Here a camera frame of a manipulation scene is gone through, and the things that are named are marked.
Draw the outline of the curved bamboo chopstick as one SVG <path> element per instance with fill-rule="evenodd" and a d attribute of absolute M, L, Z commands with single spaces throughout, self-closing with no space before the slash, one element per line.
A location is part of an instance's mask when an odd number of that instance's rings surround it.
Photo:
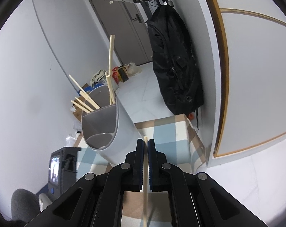
<path fill-rule="evenodd" d="M 78 84 L 78 82 L 69 74 L 69 78 L 76 84 L 76 86 L 80 89 L 80 95 L 82 95 L 86 101 L 88 101 L 96 110 L 100 108 L 100 106 L 84 91 L 84 89 Z"/>

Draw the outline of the white utensil holder grey insert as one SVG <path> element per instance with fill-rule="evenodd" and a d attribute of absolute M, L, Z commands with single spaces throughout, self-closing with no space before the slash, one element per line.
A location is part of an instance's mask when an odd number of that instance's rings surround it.
<path fill-rule="evenodd" d="M 106 85 L 94 89 L 89 96 L 100 106 L 93 112 L 82 112 L 82 133 L 86 144 L 112 166 L 125 161 L 135 151 L 142 136 L 121 101 L 110 104 Z"/>

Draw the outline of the short bamboo chopstick middle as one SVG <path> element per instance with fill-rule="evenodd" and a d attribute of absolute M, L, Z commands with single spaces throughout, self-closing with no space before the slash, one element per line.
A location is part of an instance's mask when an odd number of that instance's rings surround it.
<path fill-rule="evenodd" d="M 106 82 L 108 85 L 108 90 L 109 90 L 109 95 L 110 95 L 110 104 L 115 104 L 115 95 L 114 95 L 114 90 L 112 86 L 112 81 L 111 81 L 111 76 L 105 71 L 105 77 L 106 77 Z"/>

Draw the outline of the bamboo chopstick cluster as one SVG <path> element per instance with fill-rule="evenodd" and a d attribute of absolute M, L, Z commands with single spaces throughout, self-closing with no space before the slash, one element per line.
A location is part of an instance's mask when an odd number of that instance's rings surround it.
<path fill-rule="evenodd" d="M 89 110 L 90 112 L 93 112 L 93 109 L 90 106 L 88 106 L 87 104 L 85 104 L 82 100 L 80 100 L 77 97 L 75 99 L 78 100 L 79 103 L 81 103 L 83 105 L 83 107 L 85 107 L 87 110 Z"/>
<path fill-rule="evenodd" d="M 82 105 L 76 103 L 75 101 L 71 101 L 76 107 L 78 107 L 79 109 L 81 109 L 82 111 L 84 111 L 85 113 L 89 113 L 90 111 L 88 109 L 86 109 L 85 107 L 83 107 Z"/>

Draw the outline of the bamboo chopstick cluster outer left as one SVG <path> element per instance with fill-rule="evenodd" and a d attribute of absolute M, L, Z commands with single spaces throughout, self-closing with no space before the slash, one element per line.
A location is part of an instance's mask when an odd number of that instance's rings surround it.
<path fill-rule="evenodd" d="M 80 100 L 77 97 L 75 99 L 78 100 L 79 103 L 81 103 L 83 105 L 83 107 L 85 107 L 87 110 L 89 110 L 90 112 L 93 112 L 93 109 L 90 106 L 88 106 L 87 104 L 85 104 L 82 100 Z"/>

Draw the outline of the brown cardboard box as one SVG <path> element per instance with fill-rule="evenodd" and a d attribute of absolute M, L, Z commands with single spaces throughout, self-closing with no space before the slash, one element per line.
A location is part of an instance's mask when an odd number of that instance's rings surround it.
<path fill-rule="evenodd" d="M 89 90 L 91 89 L 91 86 L 89 86 L 87 83 L 85 85 L 82 86 L 82 88 L 89 93 Z M 93 107 L 91 106 L 91 104 L 85 100 L 85 98 L 81 95 L 79 95 L 78 97 L 76 97 L 74 99 L 75 103 L 78 103 L 78 105 L 81 105 L 82 107 L 86 108 L 87 110 L 92 109 Z M 83 110 L 80 109 L 78 106 L 76 106 L 75 104 L 72 105 L 71 107 L 71 112 L 72 114 L 76 117 L 76 119 L 78 119 L 78 121 L 81 122 L 82 119 L 82 112 Z"/>

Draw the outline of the blue cardboard box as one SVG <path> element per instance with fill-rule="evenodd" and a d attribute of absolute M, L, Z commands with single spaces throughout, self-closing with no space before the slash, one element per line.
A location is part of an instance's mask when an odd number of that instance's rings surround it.
<path fill-rule="evenodd" d="M 105 83 L 103 83 L 103 82 L 98 82 L 98 83 L 96 83 L 96 84 L 93 84 L 92 86 L 89 85 L 88 83 L 86 83 L 86 84 L 82 87 L 82 89 L 83 89 L 86 93 L 90 93 L 90 92 L 92 92 L 94 89 L 97 89 L 97 88 L 99 88 L 99 87 L 101 87 L 101 86 L 104 86 L 104 85 L 105 85 Z"/>

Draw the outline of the red yellow bag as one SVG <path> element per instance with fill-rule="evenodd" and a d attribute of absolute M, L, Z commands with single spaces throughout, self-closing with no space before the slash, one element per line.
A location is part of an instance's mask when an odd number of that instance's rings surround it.
<path fill-rule="evenodd" d="M 120 82 L 126 82 L 127 80 L 129 80 L 127 70 L 124 66 L 113 68 L 112 76 L 116 84 L 119 84 Z"/>

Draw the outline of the white cloth bag pile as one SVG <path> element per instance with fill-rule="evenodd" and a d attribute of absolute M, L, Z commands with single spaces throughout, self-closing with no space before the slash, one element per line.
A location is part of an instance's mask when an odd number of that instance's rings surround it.
<path fill-rule="evenodd" d="M 106 84 L 105 71 L 100 69 L 97 73 L 95 73 L 92 76 L 92 79 L 90 80 L 90 86 L 92 88 L 95 88 L 99 85 L 104 85 L 104 84 Z"/>

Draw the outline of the grey trouser knee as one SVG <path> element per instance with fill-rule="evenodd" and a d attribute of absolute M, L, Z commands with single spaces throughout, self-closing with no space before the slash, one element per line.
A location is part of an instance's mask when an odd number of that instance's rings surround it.
<path fill-rule="evenodd" d="M 26 189 L 17 189 L 11 198 L 12 220 L 30 222 L 39 213 L 39 198 Z"/>

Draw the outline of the cream tote bag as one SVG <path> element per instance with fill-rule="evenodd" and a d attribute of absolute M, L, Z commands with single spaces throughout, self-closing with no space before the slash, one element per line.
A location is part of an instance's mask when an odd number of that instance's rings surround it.
<path fill-rule="evenodd" d="M 141 69 L 138 66 L 136 66 L 136 64 L 133 62 L 125 64 L 124 68 L 126 70 L 128 77 L 132 77 L 141 73 Z"/>

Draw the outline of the black backpack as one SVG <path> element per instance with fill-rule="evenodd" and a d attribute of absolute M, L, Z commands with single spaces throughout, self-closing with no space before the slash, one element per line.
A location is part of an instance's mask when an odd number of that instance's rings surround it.
<path fill-rule="evenodd" d="M 197 115 L 204 104 L 203 84 L 185 23 L 169 5 L 158 7 L 146 23 L 165 105 L 174 115 Z"/>

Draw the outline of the grey door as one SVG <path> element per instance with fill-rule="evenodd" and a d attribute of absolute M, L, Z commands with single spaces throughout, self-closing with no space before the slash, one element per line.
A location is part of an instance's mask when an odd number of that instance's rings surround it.
<path fill-rule="evenodd" d="M 125 65 L 137 66 L 152 61 L 152 49 L 147 26 L 132 3 L 106 0 L 89 0 L 107 37 L 115 35 L 114 51 Z"/>

